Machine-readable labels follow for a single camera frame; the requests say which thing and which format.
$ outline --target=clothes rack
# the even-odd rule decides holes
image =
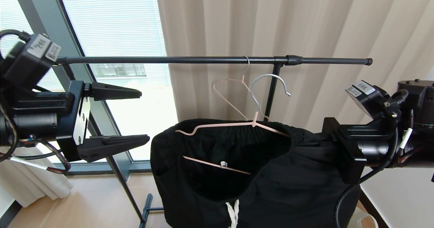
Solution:
[[[249,57],[251,64],[273,64],[273,74],[279,75],[280,69],[283,66],[294,66],[298,64],[362,64],[371,65],[371,58],[303,58],[295,55],[273,56],[273,57]],[[89,64],[89,63],[180,63],[180,64],[247,64],[245,57],[59,57],[56,60],[57,64],[62,65],[70,80],[75,80],[71,71],[70,64]],[[268,92],[267,106],[265,107],[265,115],[270,116],[271,106],[273,104],[274,92],[276,91],[277,78],[273,77],[270,83]],[[97,135],[102,135],[93,117],[90,115],[90,125],[95,129]],[[149,211],[164,210],[164,208],[151,208],[152,194],[148,194],[146,198],[143,212],[140,212],[137,203],[135,202],[131,191],[129,190],[126,180],[113,157],[108,157],[107,162],[113,169],[119,182],[121,182],[135,212],[140,219],[139,228],[146,226]]]

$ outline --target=black fabric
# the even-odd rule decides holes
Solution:
[[[167,223],[174,228],[231,226],[225,202],[240,200],[237,228],[334,227],[335,204],[345,185],[331,163],[291,152],[320,139],[304,129],[277,122],[260,127],[229,126],[198,129],[205,124],[233,123],[212,119],[183,121],[152,140],[151,168]],[[242,174],[183,158],[183,155],[251,173]],[[346,227],[357,204],[354,188],[339,211]]]

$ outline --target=white horizontal blinds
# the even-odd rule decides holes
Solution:
[[[0,30],[5,29],[33,33],[17,0],[0,0]],[[7,35],[1,39],[0,49],[3,58],[8,55],[18,41],[19,39],[14,35]],[[45,74],[38,85],[51,91],[63,91],[63,87],[52,69]]]
[[[63,0],[86,56],[166,56],[157,0]],[[143,64],[146,77],[101,75],[98,81],[169,86],[167,64]]]

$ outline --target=beige tile floor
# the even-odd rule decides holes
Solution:
[[[140,221],[113,175],[69,177],[74,185],[70,195],[51,200],[43,197],[21,209],[9,228],[138,228]],[[128,186],[143,209],[152,193],[152,207],[161,207],[161,198],[151,174],[132,174]],[[363,228],[373,228],[365,218]],[[163,211],[151,212],[146,228],[169,228]]]

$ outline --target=glass pane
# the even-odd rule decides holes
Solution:
[[[88,130],[86,130],[86,137],[85,137],[85,138],[89,138],[90,136],[91,136],[90,132],[89,132]],[[57,141],[50,141],[50,143],[51,143],[55,148],[60,149],[59,144],[57,144]],[[46,153],[50,153],[50,152],[51,152],[51,151],[50,151],[46,146],[44,146],[42,143],[37,144],[36,147],[37,147],[37,148],[38,148],[38,149],[39,149],[43,154],[46,154]],[[57,158],[56,156],[48,157],[48,160],[50,160],[51,163],[61,163],[60,160],[59,160],[59,158]],[[103,159],[100,159],[100,160],[96,160],[95,162],[107,162],[107,160],[106,160],[105,158],[103,158]],[[72,163],[87,163],[87,162],[84,161],[84,160],[79,160],[79,161],[74,161],[74,162],[72,162]]]
[[[33,34],[18,0],[0,0],[0,13],[0,30],[13,29]],[[0,50],[3,57],[8,55],[18,41],[20,40],[14,35],[7,35],[1,39]],[[51,91],[63,91],[63,87],[52,69],[45,74],[38,85]]]
[[[157,0],[63,0],[86,56],[166,56]],[[178,122],[167,64],[91,64],[98,82],[138,89],[107,101],[122,135],[151,138]],[[149,144],[132,149],[148,160]]]

